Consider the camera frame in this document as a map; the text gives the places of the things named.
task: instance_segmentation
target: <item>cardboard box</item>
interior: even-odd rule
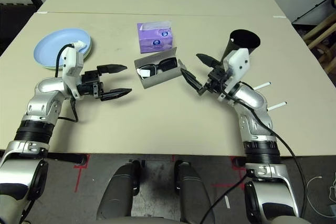
[[[148,65],[148,64],[156,64],[157,65],[160,61],[162,61],[164,59],[171,58],[171,57],[176,57],[175,56],[176,49],[177,48],[174,47],[170,50],[167,50],[167,51],[164,51],[164,52],[159,52],[157,54],[149,55],[147,57],[143,57],[141,59],[135,60],[134,61],[135,70],[137,70],[138,68],[141,68],[142,66]],[[176,78],[176,77],[182,75],[181,74],[181,68],[186,69],[185,66],[183,65],[183,63],[180,60],[178,60],[177,61],[177,67],[173,68],[173,69],[170,69],[168,71],[158,73],[154,76],[150,76],[150,77],[145,78],[145,79],[142,79],[139,76],[138,72],[137,72],[137,75],[139,76],[139,79],[140,79],[143,87],[146,89],[146,88],[152,87],[154,85],[157,85],[159,83],[171,80],[173,78]]]

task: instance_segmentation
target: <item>white peg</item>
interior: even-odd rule
[[[280,103],[278,103],[274,106],[271,106],[271,107],[267,108],[267,111],[275,110],[279,107],[285,106],[286,104],[287,104],[287,102],[280,102]]]
[[[262,89],[262,88],[264,88],[264,87],[267,87],[267,86],[269,86],[269,85],[271,85],[271,83],[270,83],[270,82],[266,82],[266,83],[264,83],[264,84],[262,84],[262,85],[256,86],[256,87],[253,88],[253,89],[254,89],[254,90],[258,90],[258,89]]]

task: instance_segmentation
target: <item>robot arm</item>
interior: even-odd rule
[[[65,100],[80,100],[92,95],[101,101],[119,98],[131,89],[104,92],[99,77],[103,73],[120,72],[123,65],[97,66],[97,70],[79,75],[83,57],[82,42],[72,44],[63,53],[60,78],[47,78],[35,87],[35,95],[27,105],[14,140],[8,144],[0,161],[0,223],[18,224],[28,214],[45,187],[48,163],[44,160],[49,141]]]
[[[186,81],[199,95],[205,91],[217,93],[218,100],[233,106],[238,115],[247,159],[246,170],[252,178],[245,184],[249,221],[271,223],[279,216],[298,217],[297,204],[286,166],[281,164],[276,137],[266,129],[272,129],[267,101],[263,95],[240,82],[250,67],[248,49],[233,50],[222,62],[204,54],[197,56],[213,70],[203,86],[190,72],[181,69]]]

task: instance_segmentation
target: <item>white stick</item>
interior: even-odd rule
[[[226,207],[227,207],[228,209],[230,209],[229,198],[228,198],[226,195],[224,196],[224,198],[225,198]]]
[[[256,86],[256,87],[253,88],[253,89],[254,89],[254,90],[258,90],[258,89],[262,89],[262,88],[264,88],[264,87],[267,87],[267,86],[269,86],[269,85],[271,85],[271,83],[270,83],[270,82],[266,82],[266,83],[264,83],[264,84],[262,84],[262,85]]]
[[[271,107],[267,108],[267,111],[275,110],[279,107],[285,106],[286,104],[287,104],[287,102],[280,102],[280,103],[278,103],[274,106],[271,106]]]

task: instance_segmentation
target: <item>black cable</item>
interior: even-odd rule
[[[212,209],[219,203],[222,201],[222,199],[225,197],[225,195],[228,195],[229,192],[231,192],[233,189],[235,189],[237,186],[239,186],[247,177],[247,174],[245,174],[240,181],[238,181],[236,184],[234,184],[232,187],[230,187],[229,189],[226,190],[225,193],[223,193],[216,201],[215,203],[213,203],[211,205],[211,207],[208,209],[208,211],[205,213],[205,215],[203,216],[202,220],[200,221],[199,224],[203,224],[203,222],[205,221],[206,217],[209,215],[209,213],[212,211]]]
[[[56,58],[55,78],[58,77],[59,59],[61,58],[61,54],[62,54],[62,52],[64,51],[64,49],[66,49],[67,47],[75,48],[75,47],[73,46],[73,44],[66,44],[66,45],[63,46],[63,47],[61,48],[61,50],[58,52],[58,55],[57,55],[57,58]]]
[[[29,206],[27,207],[27,209],[23,210],[22,215],[21,215],[21,219],[20,219],[20,222],[19,222],[20,224],[27,218],[27,215],[29,214],[29,212],[30,212],[31,208],[33,207],[34,203],[35,203],[35,201],[32,200],[29,203]]]
[[[242,83],[242,84],[244,84],[245,86],[248,86],[250,89],[253,89],[253,90],[254,90],[254,88],[252,88],[252,86],[250,86],[250,85],[247,84],[246,82],[240,81],[239,83]]]
[[[67,120],[67,121],[70,121],[70,122],[73,122],[73,123],[77,123],[78,122],[78,115],[77,115],[77,111],[76,111],[76,99],[74,97],[71,97],[70,105],[71,105],[71,109],[72,109],[72,112],[74,114],[75,119],[64,118],[63,116],[59,116],[58,119],[63,119],[63,120]]]
[[[302,18],[304,15],[310,13],[310,12],[311,12],[312,10],[314,10],[316,7],[318,7],[318,6],[320,6],[321,4],[323,4],[325,1],[327,1],[327,0],[323,0],[323,1],[319,2],[319,3],[316,4],[312,9],[310,9],[310,10],[307,11],[307,12],[305,12],[305,13],[302,14],[300,17],[297,17],[296,20],[294,20],[294,21],[292,22],[292,24],[293,24],[294,22],[298,21],[298,20],[299,20],[300,18]]]
[[[55,70],[55,78],[58,77],[58,67],[59,67],[59,59],[61,57],[62,52],[64,51],[64,49],[66,49],[67,47],[72,47],[74,48],[73,44],[66,44],[65,46],[63,46],[61,48],[61,50],[58,52],[57,54],[57,58],[56,58],[56,70]],[[59,116],[58,119],[63,119],[63,120],[67,120],[70,122],[74,122],[77,123],[78,122],[78,115],[77,115],[77,111],[76,111],[76,99],[72,96],[70,99],[70,105],[71,105],[71,109],[72,112],[74,114],[75,119],[71,119],[71,118],[65,118],[63,116]]]
[[[232,99],[234,102],[239,103],[240,105],[244,106],[245,108],[247,108],[249,111],[251,111],[252,115],[255,117],[255,119],[258,121],[258,123],[265,129],[267,129],[271,134],[273,134],[277,139],[280,140],[280,142],[287,148],[287,150],[290,152],[290,155],[292,155],[294,162],[299,170],[300,173],[300,177],[302,180],[302,184],[303,184],[303,201],[302,201],[302,208],[301,208],[301,214],[300,217],[303,218],[303,216],[305,215],[305,210],[306,210],[306,205],[307,205],[307,188],[306,188],[306,179],[304,177],[303,171],[302,171],[302,167],[296,157],[296,155],[294,154],[294,152],[292,151],[292,149],[289,147],[289,145],[285,142],[285,140],[283,140],[276,132],[274,132],[273,130],[271,130],[269,127],[267,127],[258,117],[258,115],[256,114],[256,112],[254,111],[253,108],[251,108],[250,106],[246,105],[245,103],[239,101],[238,99],[233,98],[231,95],[227,94],[224,89],[223,89],[223,80],[220,83],[220,87],[222,90],[222,93],[224,95],[226,95],[229,99]]]

